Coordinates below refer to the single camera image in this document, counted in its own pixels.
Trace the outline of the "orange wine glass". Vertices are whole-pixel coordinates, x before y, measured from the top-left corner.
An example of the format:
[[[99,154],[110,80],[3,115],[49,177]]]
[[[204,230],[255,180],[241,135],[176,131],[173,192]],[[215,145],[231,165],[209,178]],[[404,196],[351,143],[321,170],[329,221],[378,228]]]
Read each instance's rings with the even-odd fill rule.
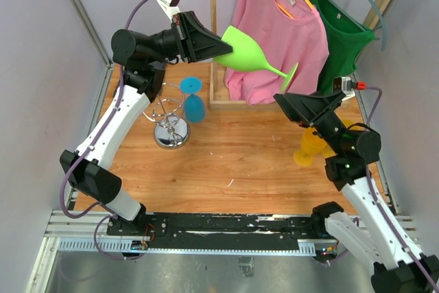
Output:
[[[353,121],[347,118],[342,118],[341,121],[346,127],[352,126],[353,124],[358,124],[358,121]],[[324,148],[321,151],[321,155],[325,159],[335,156],[337,154],[337,149],[339,148],[337,142],[338,139],[334,137],[324,146]]]
[[[314,156],[321,153],[326,145],[315,128],[306,128],[300,140],[300,148],[293,154],[295,163],[301,167],[310,166]]]

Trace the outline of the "green wine glass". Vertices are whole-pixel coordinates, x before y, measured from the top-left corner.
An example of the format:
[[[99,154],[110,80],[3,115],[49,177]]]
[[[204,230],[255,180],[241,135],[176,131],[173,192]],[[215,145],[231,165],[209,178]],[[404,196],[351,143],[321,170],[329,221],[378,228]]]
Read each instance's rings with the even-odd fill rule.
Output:
[[[214,57],[213,60],[216,63],[236,71],[271,71],[283,78],[280,89],[281,93],[286,92],[289,88],[298,68],[298,62],[292,67],[289,73],[283,73],[268,62],[262,48],[252,37],[232,25],[226,29],[221,41],[231,46],[233,51],[222,56]]]

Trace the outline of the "blue wine glass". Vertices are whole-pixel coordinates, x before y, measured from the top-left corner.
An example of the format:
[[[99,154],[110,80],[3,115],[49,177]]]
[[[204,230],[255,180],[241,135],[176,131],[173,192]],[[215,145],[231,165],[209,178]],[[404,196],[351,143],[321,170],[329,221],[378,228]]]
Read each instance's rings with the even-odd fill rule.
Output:
[[[180,83],[180,90],[187,95],[184,104],[186,120],[195,124],[203,121],[206,109],[202,98],[198,95],[202,90],[202,81],[197,77],[186,77]]]

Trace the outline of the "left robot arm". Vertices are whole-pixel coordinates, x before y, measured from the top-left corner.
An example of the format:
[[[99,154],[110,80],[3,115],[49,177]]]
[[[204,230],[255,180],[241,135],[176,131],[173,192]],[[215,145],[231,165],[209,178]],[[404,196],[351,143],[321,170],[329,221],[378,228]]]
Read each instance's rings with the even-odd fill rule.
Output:
[[[147,226],[146,208],[109,170],[121,142],[161,91],[166,60],[199,62],[229,54],[233,48],[205,28],[192,11],[174,14],[168,30],[149,36],[126,27],[117,30],[111,48],[114,62],[121,66],[115,100],[76,150],[61,154],[60,206],[68,218],[76,217],[64,201],[70,185],[117,216],[130,234],[139,235]]]

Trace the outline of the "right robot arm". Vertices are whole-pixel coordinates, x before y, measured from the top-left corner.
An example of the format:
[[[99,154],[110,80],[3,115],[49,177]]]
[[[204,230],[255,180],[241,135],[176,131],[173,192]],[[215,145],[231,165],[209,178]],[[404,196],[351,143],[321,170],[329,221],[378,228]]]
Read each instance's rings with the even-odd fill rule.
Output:
[[[426,255],[399,224],[379,193],[368,168],[379,160],[380,134],[363,123],[346,126],[337,116],[345,94],[277,93],[274,99],[285,116],[313,128],[333,150],[325,160],[327,178],[347,198],[366,225],[363,232],[340,205],[328,202],[313,208],[311,231],[332,236],[370,275],[375,292],[437,292],[438,257]]]

